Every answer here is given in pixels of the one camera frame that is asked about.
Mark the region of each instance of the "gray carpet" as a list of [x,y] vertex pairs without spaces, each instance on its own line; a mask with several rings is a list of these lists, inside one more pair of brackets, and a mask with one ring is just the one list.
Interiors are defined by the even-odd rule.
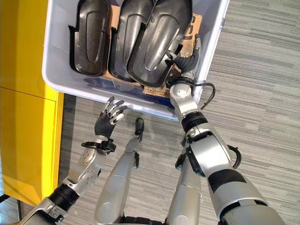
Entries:
[[[300,1],[232,0],[208,81],[217,94],[203,111],[243,161],[247,176],[288,225],[300,224]],[[204,91],[204,101],[210,90]],[[65,97],[60,180],[78,161],[80,143],[93,137],[103,104]],[[107,158],[100,178],[73,207],[67,225],[92,225],[105,179],[134,132],[137,116],[145,120],[140,168],[133,170],[126,215],[163,221],[179,176],[174,163],[183,131],[176,122],[127,111],[112,138],[117,150]],[[216,225],[205,179],[202,225]]]

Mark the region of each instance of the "wire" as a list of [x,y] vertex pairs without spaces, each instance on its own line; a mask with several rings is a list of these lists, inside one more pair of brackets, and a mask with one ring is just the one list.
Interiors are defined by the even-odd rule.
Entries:
[[227,146],[231,151],[233,151],[236,154],[236,160],[235,160],[235,163],[232,166],[234,169],[236,169],[236,168],[239,167],[240,163],[242,162],[242,155],[241,155],[238,148],[235,148],[231,145],[227,145]]
[[207,101],[204,103],[204,105],[201,107],[201,110],[203,110],[213,100],[213,98],[215,97],[215,94],[216,94],[216,88],[212,83],[205,82],[205,83],[192,84],[192,83],[188,83],[186,81],[177,81],[176,83],[188,84],[193,87],[204,87],[204,86],[212,87],[212,93],[211,93],[210,97],[207,99]]

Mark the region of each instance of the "yellow cabinet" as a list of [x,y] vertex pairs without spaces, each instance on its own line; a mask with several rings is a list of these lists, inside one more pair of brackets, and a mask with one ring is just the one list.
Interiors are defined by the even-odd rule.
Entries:
[[37,204],[57,184],[56,102],[0,88],[0,107],[5,193]]
[[42,78],[47,0],[0,0],[4,192],[38,204],[58,182],[63,94]]
[[42,78],[47,2],[0,1],[0,86],[55,101],[57,92]]

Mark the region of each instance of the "plastic storage bin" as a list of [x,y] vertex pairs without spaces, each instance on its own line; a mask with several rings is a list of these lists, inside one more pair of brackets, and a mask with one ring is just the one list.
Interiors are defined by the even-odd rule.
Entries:
[[[111,0],[121,4],[122,0]],[[106,102],[111,96],[125,101],[129,108],[154,116],[176,120],[168,99],[149,97],[141,90],[131,89],[99,77],[76,73],[69,65],[70,34],[68,25],[75,26],[78,0],[49,0],[42,74],[45,82],[55,90]],[[224,24],[229,0],[194,0],[193,12],[202,15],[199,35],[202,51],[195,70],[195,82],[207,77],[217,41]],[[201,87],[193,91],[196,101],[200,100]]]

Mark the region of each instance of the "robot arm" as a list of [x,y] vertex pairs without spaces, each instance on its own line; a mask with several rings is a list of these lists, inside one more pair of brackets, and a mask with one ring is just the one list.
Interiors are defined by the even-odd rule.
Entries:
[[194,101],[191,87],[201,86],[193,82],[198,57],[181,58],[171,52],[168,56],[182,71],[170,89],[171,103],[187,140],[186,153],[176,166],[187,156],[194,172],[206,177],[219,225],[285,225],[254,185],[232,167],[228,146]]
[[77,165],[71,168],[58,188],[19,225],[51,225],[61,222],[78,198],[93,186],[105,164],[106,155],[115,150],[116,146],[110,136],[116,123],[124,117],[123,110],[126,109],[126,106],[120,106],[124,101],[113,104],[113,100],[114,97],[111,97],[107,101],[96,121],[94,140],[82,144],[85,149]]

